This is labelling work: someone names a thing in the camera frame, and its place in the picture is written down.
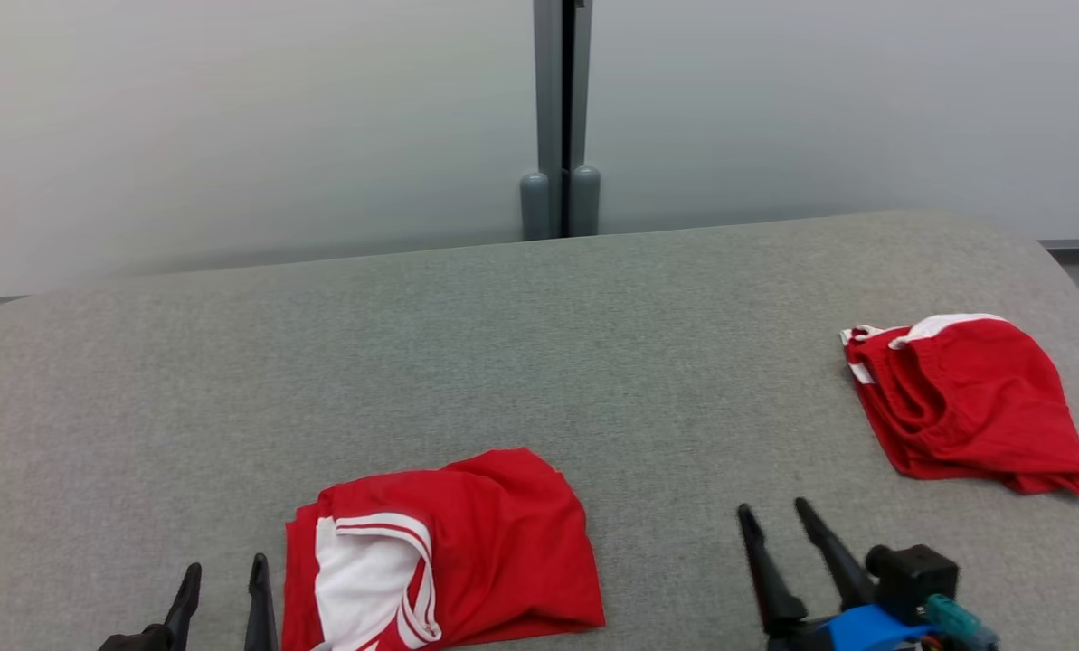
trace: red cloth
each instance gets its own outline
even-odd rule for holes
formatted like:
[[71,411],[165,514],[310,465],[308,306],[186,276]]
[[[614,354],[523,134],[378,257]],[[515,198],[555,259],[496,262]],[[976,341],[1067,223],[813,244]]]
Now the red cloth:
[[329,487],[287,524],[283,651],[604,626],[584,507],[528,449]]
[[985,477],[1079,496],[1079,439],[1061,379],[1034,339],[993,314],[842,333],[877,440],[900,473]]

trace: white stripe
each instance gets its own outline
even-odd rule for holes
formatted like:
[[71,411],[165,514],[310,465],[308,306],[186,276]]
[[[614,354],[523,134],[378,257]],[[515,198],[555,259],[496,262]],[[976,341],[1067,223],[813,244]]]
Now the white stripe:
[[423,648],[427,643],[438,642],[441,638],[438,626],[423,627],[421,622],[407,616],[406,603],[398,611],[398,636],[407,648]]
[[857,377],[858,382],[862,384],[875,384],[869,368],[865,368],[863,364],[849,364],[848,367],[852,370],[852,375]]
[[997,314],[933,314],[928,318],[921,320],[918,325],[913,325],[909,329],[909,334],[903,335],[893,339],[889,342],[889,348],[893,350],[903,349],[909,342],[918,341],[918,339],[928,339],[937,337],[950,326],[955,326],[957,323],[968,323],[970,321],[1006,321],[999,317]]
[[363,515],[360,518],[339,518],[333,520],[333,524],[340,527],[354,527],[360,525],[394,525],[395,527],[402,527],[408,531],[415,532],[416,535],[422,539],[423,544],[427,545],[427,554],[431,554],[431,529],[427,529],[427,525],[423,525],[419,520],[411,518],[409,515],[402,514],[373,514],[373,515]]
[[384,537],[397,537],[397,539],[408,543],[414,547],[414,551],[419,553],[424,559],[427,557],[427,550],[422,546],[419,539],[408,534],[406,531],[399,531],[399,529],[392,529],[390,527],[383,527],[382,525],[374,525],[373,527],[352,527],[343,528],[340,526],[336,527],[338,535],[384,535]]
[[[853,334],[856,330],[861,330],[861,334]],[[861,323],[861,325],[853,326],[848,330],[841,330],[841,345],[846,347],[849,342],[862,342],[865,341],[865,339],[879,335],[884,331],[885,330],[883,328],[874,328],[872,325]]]
[[435,575],[431,560],[423,560],[422,582],[419,584],[419,596],[414,600],[414,616],[426,622],[428,626],[435,622]]

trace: gray table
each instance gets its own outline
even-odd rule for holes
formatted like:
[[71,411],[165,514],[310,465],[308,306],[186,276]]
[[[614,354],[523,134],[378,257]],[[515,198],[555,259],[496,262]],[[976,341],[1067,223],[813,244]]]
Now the gray table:
[[590,523],[607,629],[503,648],[760,648],[735,520],[836,606],[791,500],[858,554],[928,543],[1006,648],[1079,648],[1079,502],[898,476],[837,331],[1012,320],[1079,428],[1079,293],[1036,243],[869,214],[118,281],[0,308],[0,648],[96,648],[204,565],[241,648],[254,552],[324,487],[530,446]]

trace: white fabric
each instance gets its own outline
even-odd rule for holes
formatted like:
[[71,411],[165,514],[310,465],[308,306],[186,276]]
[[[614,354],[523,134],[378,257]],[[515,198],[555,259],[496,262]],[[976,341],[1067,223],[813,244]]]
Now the white fabric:
[[883,328],[874,328],[872,325],[865,325],[862,323],[862,325],[857,325],[848,330],[841,330],[841,345],[848,345],[848,342],[851,342],[852,339],[857,339],[858,342],[862,342],[864,339],[869,339],[870,337],[879,335],[884,331],[885,330]]
[[[407,648],[441,638],[435,622],[431,532],[410,516],[320,518],[315,535],[315,599],[323,635],[333,651],[365,651],[397,620]],[[419,565],[414,606],[407,594]]]
[[982,321],[985,318],[991,318],[994,321],[1005,321],[1005,318],[999,317],[997,314],[933,314],[927,318],[913,325],[909,329],[907,335],[898,337],[893,341],[889,342],[889,348],[893,350],[903,349],[909,342],[918,341],[918,339],[928,339],[931,337],[937,337],[950,326],[956,325],[956,323],[966,323],[970,321]]
[[858,382],[862,384],[874,384],[875,380],[873,375],[870,374],[869,368],[865,368],[863,364],[849,364],[849,370],[852,370],[852,376],[857,378]]

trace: white backdrop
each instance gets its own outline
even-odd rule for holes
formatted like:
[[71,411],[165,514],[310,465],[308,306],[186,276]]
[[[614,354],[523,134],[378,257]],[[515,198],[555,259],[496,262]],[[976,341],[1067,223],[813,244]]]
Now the white backdrop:
[[1079,0],[595,0],[601,231],[940,207],[1079,238]]
[[0,297],[522,235],[531,0],[0,0]]

